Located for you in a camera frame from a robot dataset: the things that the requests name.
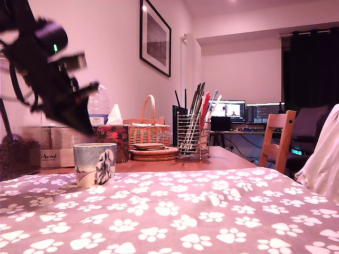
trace wicker basket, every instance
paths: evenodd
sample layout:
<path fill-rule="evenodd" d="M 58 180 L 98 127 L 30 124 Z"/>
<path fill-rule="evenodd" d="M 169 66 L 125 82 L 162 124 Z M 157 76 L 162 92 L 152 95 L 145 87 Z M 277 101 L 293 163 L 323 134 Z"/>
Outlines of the wicker basket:
<path fill-rule="evenodd" d="M 144 119 L 146 105 L 149 100 L 152 105 L 152 119 Z M 155 119 L 155 100 L 153 95 L 148 95 L 145 100 L 140 119 L 128 119 L 124 120 L 123 123 L 129 124 L 128 136 L 130 149 L 134 149 L 133 144 L 161 143 L 168 146 L 171 142 L 170 127 L 165 125 L 165 119 L 163 117 L 160 117 L 159 120 Z M 147 123 L 152 125 L 140 126 L 133 125 L 132 123 Z"/>

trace ceramic mug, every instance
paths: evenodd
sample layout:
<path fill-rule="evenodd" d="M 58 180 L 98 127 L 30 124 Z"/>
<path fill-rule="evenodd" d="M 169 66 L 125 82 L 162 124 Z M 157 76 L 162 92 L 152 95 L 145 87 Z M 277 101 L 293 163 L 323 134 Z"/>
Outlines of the ceramic mug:
<path fill-rule="evenodd" d="M 73 152 L 78 187 L 104 185 L 114 178 L 117 144 L 75 144 Z"/>

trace black speaker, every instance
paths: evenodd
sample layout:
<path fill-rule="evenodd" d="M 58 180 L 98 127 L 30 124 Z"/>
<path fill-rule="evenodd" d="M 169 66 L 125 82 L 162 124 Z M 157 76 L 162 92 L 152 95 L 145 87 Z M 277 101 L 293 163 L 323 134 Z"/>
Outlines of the black speaker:
<path fill-rule="evenodd" d="M 211 131 L 230 131 L 231 118 L 228 116 L 212 116 Z"/>

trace wooden table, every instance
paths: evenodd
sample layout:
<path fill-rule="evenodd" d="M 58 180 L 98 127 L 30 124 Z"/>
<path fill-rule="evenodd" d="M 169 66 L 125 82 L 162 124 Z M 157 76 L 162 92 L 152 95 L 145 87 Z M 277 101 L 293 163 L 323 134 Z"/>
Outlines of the wooden table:
<path fill-rule="evenodd" d="M 156 171 L 192 171 L 192 170 L 223 170 L 255 168 L 257 165 L 245 160 L 222 147 L 210 147 L 210 158 L 207 155 L 199 157 L 182 158 L 170 161 L 133 161 L 117 164 L 116 172 L 156 172 Z M 44 168 L 39 174 L 66 174 L 73 173 L 74 168 Z"/>

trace computer monitor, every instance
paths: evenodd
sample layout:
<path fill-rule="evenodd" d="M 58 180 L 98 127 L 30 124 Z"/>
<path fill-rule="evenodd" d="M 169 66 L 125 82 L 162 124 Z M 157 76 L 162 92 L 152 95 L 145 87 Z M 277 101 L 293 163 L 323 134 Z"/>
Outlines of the computer monitor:
<path fill-rule="evenodd" d="M 281 109 L 285 111 L 285 103 L 281 103 Z M 267 124 L 269 114 L 278 114 L 280 103 L 258 103 L 248 104 L 247 124 Z"/>
<path fill-rule="evenodd" d="M 246 123 L 245 101 L 220 100 L 212 116 L 229 116 L 231 123 Z"/>

